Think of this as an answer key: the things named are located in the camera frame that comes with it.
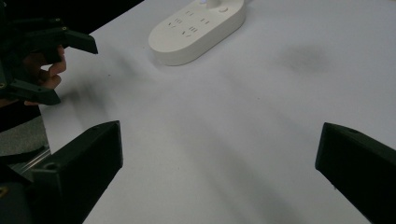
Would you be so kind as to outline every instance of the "white table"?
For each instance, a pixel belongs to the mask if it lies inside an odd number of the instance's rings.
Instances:
[[[191,1],[145,0],[66,49],[52,151],[119,120],[124,165],[85,224],[368,220],[315,169],[324,122],[396,148],[396,2],[250,0],[235,33],[160,65],[155,25]]]

